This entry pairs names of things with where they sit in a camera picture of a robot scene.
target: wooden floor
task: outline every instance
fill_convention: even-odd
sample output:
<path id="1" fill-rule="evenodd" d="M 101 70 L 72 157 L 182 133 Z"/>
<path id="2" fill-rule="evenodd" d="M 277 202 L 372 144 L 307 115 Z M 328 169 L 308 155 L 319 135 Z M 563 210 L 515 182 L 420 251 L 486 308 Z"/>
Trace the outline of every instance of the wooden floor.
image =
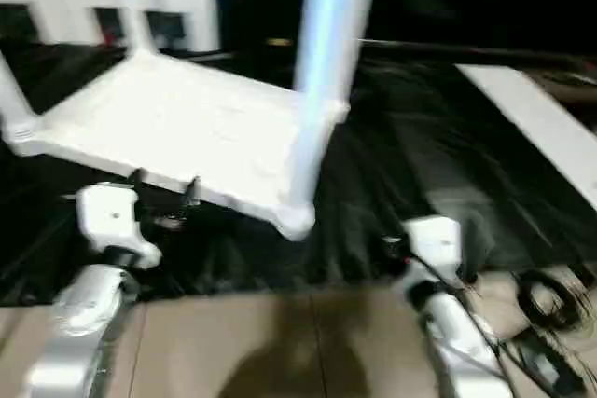
<path id="1" fill-rule="evenodd" d="M 513 331 L 523 325 L 514 290 L 497 283 L 483 280 L 473 299 L 498 331 Z M 48 316 L 47 308 L 0 309 L 1 396 L 20 395 L 48 336 Z M 597 350 L 583 356 L 597 368 Z M 542 396 L 512 370 L 522 397 Z M 435 398 L 435 383 L 415 315 L 391 290 L 368 289 L 137 306 L 108 396 Z"/>

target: cable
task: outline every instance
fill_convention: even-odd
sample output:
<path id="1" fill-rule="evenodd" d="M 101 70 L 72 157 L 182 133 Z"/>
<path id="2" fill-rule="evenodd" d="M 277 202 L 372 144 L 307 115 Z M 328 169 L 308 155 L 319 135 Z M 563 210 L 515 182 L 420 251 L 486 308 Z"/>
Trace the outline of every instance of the cable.
<path id="1" fill-rule="evenodd" d="M 581 322 L 576 296 L 553 277 L 539 270 L 529 270 L 515 279 L 519 287 L 519 307 L 533 325 L 546 330 L 567 331 Z M 549 289 L 562 303 L 553 311 L 544 312 L 533 297 L 533 289 L 537 285 Z"/>
<path id="2" fill-rule="evenodd" d="M 451 294 L 453 294 L 455 296 L 458 296 L 458 294 L 456 294 L 458 292 L 458 289 L 455 288 L 454 286 L 452 286 L 447 280 L 445 280 L 443 278 L 443 276 L 437 271 L 437 269 L 435 269 L 433 266 L 429 265 L 429 263 L 427 263 L 425 260 L 423 260 L 417 254 L 411 253 L 410 258 L 417 260 L 419 263 L 421 263 L 429 271 L 429 273 L 434 275 L 446 287 L 447 291 L 449 291 Z M 494 345 L 492 343 L 492 341 L 485 334 L 485 331 L 480 327 L 480 325 L 477 322 L 477 320 L 475 319 L 475 317 L 468 310 L 468 308 L 465 306 L 463 306 L 463 308 L 464 308 L 468 318 L 470 319 L 470 321 L 473 323 L 473 325 L 475 326 L 477 331 L 479 331 L 479 333 L 481 334 L 481 337 L 483 337 L 483 340 L 485 341 L 485 343 L 492 349 L 493 354 L 495 355 L 495 359 L 504 375 L 505 382 L 508 385 L 508 387 L 510 388 L 510 390 L 512 391 L 512 395 L 514 396 L 514 398 L 520 398 L 520 396 L 519 396 L 516 388 L 514 387 L 512 377 L 509 374 L 509 372 L 507 371 L 506 366 L 504 365 L 504 361 L 502 360 L 502 358 L 500 356 L 500 348 L 504 349 L 504 352 L 506 353 L 508 358 L 510 358 L 510 360 L 521 370 L 521 372 L 524 373 L 549 398 L 561 398 L 558 394 L 556 394 L 553 390 L 551 390 L 549 388 L 549 386 L 547 384 L 545 384 L 545 382 L 540 377 L 535 375 L 535 373 L 533 371 L 529 370 L 526 366 L 522 365 L 519 362 L 519 360 L 516 359 L 516 357 L 509 351 L 509 349 L 506 346 Z"/>

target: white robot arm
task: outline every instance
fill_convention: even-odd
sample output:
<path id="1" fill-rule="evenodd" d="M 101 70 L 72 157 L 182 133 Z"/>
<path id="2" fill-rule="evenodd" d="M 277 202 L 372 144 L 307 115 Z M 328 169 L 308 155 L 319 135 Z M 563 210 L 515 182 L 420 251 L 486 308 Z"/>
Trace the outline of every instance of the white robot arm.
<path id="1" fill-rule="evenodd" d="M 491 328 L 470 314 L 444 282 L 454 286 L 458 282 L 460 225 L 444 216 L 428 216 L 404 226 L 410 238 L 409 268 L 396 289 L 422 317 L 440 396 L 512 397 L 507 376 L 489 343 Z"/>
<path id="2" fill-rule="evenodd" d="M 195 186 L 193 181 L 186 197 L 195 197 Z M 77 193 L 79 228 L 100 261 L 83 268 L 53 305 L 54 334 L 29 372 L 25 396 L 103 396 L 111 347 L 138 295 L 132 270 L 152 268 L 161 258 L 158 247 L 141 234 L 137 200 L 130 185 L 114 183 Z"/>

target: black cloth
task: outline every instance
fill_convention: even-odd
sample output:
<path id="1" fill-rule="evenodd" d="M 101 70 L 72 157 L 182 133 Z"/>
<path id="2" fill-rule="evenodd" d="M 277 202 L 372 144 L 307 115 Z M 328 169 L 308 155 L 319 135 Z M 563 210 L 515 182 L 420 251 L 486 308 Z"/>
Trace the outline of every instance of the black cloth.
<path id="1" fill-rule="evenodd" d="M 40 113 L 122 56 L 106 48 L 0 47 Z M 194 59 L 291 84 L 291 51 Z M 390 281 L 400 268 L 381 238 L 401 236 L 402 221 L 429 213 L 461 223 L 464 276 L 597 259 L 595 211 L 453 65 L 364 58 L 351 105 L 322 163 L 306 240 L 290 242 L 267 223 L 203 203 L 183 232 L 152 229 L 164 258 L 139 274 L 142 298 Z M 47 156 L 18 158 L 5 146 L 0 163 L 0 304 L 48 303 L 93 259 L 74 204 L 60 195 L 110 175 Z M 156 188 L 143 197 L 156 212 L 177 202 Z"/>

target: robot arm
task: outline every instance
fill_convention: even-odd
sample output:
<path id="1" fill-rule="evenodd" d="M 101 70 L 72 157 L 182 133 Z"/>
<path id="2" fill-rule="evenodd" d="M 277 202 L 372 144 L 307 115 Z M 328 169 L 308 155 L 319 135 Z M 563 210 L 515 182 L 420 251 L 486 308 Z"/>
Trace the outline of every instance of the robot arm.
<path id="1" fill-rule="evenodd" d="M 195 197 L 195 181 L 185 198 L 191 194 Z M 77 193 L 79 228 L 100 261 L 84 267 L 54 303 L 53 337 L 26 378 L 25 396 L 103 396 L 111 349 L 138 295 L 132 270 L 152 268 L 161 258 L 158 247 L 141 234 L 138 199 L 130 185 L 112 183 Z"/>
<path id="2" fill-rule="evenodd" d="M 460 225 L 443 216 L 414 219 L 404 224 L 413 257 L 396 288 L 422 317 L 439 395 L 512 397 L 508 379 L 488 343 L 492 338 L 488 336 L 491 328 L 480 317 L 471 315 L 443 282 L 457 282 L 456 269 L 461 261 Z M 430 272 L 429 267 L 441 279 Z"/>

